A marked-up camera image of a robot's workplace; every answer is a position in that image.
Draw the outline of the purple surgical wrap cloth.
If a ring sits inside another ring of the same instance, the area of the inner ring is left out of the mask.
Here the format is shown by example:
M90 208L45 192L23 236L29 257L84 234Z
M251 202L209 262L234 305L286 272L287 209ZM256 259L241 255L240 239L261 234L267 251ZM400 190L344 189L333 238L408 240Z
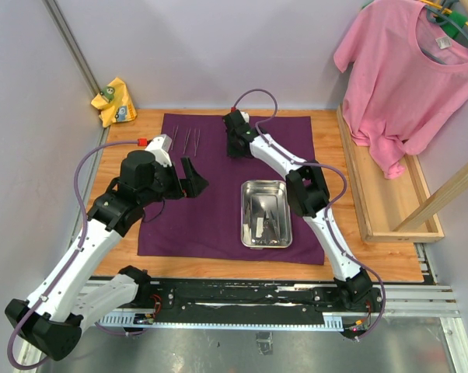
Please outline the purple surgical wrap cloth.
M311 228L292 215L292 244L285 249L250 249L241 242L241 187L248 180L281 180L258 159L227 156L227 135L220 116L166 114L162 132L176 144L174 161L183 156L186 131L191 128L186 156L209 186L196 198L149 205L138 235L139 256L198 257L225 260L280 261L321 265L324 251ZM194 129L201 130L194 156Z

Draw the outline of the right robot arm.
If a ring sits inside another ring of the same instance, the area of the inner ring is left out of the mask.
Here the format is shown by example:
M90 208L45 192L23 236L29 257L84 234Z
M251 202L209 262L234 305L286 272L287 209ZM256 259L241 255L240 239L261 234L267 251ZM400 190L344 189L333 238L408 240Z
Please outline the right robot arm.
M344 174L333 166L292 154L258 124L252 126L249 114L235 107L222 121L229 157L258 159L285 178L291 211L311 228L330 261L339 305L354 311L370 302L372 280L350 250L332 211L348 188Z

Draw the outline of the steel instrument tray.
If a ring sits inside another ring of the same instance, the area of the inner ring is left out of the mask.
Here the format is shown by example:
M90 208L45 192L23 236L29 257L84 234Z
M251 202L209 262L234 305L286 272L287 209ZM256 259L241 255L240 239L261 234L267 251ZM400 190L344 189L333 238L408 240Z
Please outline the steel instrument tray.
M285 249L292 244L285 182L248 180L242 185L240 238L250 249Z

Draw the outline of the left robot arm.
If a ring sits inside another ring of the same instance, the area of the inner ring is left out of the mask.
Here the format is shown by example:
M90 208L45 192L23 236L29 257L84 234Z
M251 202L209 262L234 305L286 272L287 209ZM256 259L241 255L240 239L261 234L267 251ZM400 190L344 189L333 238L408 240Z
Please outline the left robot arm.
M44 282L27 300L13 299L5 315L14 330L7 356L16 361L13 344L17 336L54 361L67 357L82 334L108 312L122 305L160 309L152 279L133 266L121 269L108 283L84 297L79 292L106 254L145 215L150 204L195 198L208 186L188 157L181 159L184 178L179 178L166 153L136 150L120 164L119 176L94 200L84 216L79 238Z

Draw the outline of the steel scissors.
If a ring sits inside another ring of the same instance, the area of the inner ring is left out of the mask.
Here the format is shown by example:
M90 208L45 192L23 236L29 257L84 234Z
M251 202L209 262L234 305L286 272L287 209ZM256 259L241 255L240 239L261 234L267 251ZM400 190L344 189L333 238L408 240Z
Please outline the steel scissors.
M264 236L265 244L270 247L287 247L288 239L284 236L279 225L279 218L272 211L266 212L264 216L269 219L266 235Z

